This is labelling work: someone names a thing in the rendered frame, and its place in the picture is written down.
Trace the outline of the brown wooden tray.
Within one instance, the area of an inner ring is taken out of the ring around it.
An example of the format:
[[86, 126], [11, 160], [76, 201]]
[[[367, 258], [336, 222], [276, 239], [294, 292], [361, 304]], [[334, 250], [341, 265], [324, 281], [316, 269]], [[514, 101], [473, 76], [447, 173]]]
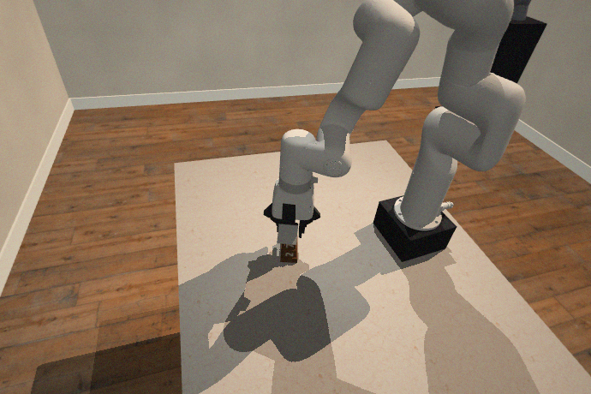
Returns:
[[281, 243], [281, 258], [280, 258], [280, 262], [297, 263], [297, 259], [298, 259], [298, 236], [297, 236], [297, 242], [296, 242], [295, 258], [294, 257], [283, 257], [283, 252], [284, 252], [284, 245]]

